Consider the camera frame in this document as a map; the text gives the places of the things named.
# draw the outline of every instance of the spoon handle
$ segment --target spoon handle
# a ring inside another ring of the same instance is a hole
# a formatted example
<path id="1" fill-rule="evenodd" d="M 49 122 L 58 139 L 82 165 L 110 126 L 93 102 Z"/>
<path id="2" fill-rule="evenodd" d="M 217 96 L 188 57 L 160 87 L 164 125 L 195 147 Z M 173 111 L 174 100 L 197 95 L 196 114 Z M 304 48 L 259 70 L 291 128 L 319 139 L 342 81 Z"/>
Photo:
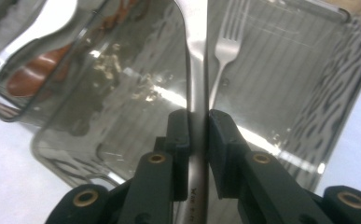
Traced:
<path id="1" fill-rule="evenodd" d="M 75 15 L 76 6 L 77 0 L 47 0 L 34 23 L 0 52 L 0 72 L 8 59 L 25 45 L 64 27 Z"/>

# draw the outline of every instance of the wooden spoon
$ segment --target wooden spoon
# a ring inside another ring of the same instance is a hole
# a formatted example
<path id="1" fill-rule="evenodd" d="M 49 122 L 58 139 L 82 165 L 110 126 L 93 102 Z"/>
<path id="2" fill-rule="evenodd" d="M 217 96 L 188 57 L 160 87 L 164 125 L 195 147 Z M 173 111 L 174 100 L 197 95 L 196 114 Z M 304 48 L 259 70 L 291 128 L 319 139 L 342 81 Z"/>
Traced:
<path id="1" fill-rule="evenodd" d="M 99 31 L 105 32 L 123 22 L 131 7 L 133 7 L 136 2 L 137 0 L 130 0 L 125 7 L 124 0 L 121 0 L 116 13 L 113 16 L 104 19 Z M 22 66 L 7 82 L 8 93 L 14 97 L 33 96 L 43 85 L 46 78 L 53 72 L 57 64 L 63 59 L 71 46 L 72 44 L 68 44 L 60 49 L 43 53 Z M 54 80 L 64 80 L 67 72 L 68 66 L 66 65 L 56 75 Z"/>

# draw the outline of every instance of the fork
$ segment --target fork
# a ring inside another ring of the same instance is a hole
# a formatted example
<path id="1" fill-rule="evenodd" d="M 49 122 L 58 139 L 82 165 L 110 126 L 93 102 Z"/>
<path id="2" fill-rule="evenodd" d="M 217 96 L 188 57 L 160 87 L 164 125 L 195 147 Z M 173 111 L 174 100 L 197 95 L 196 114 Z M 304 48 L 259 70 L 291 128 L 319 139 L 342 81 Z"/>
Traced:
<path id="1" fill-rule="evenodd" d="M 218 85 L 224 68 L 238 57 L 243 41 L 243 30 L 249 10 L 249 0 L 230 0 L 224 20 L 221 23 L 215 44 L 215 57 L 218 59 L 218 72 L 209 97 L 209 109 L 215 106 Z"/>

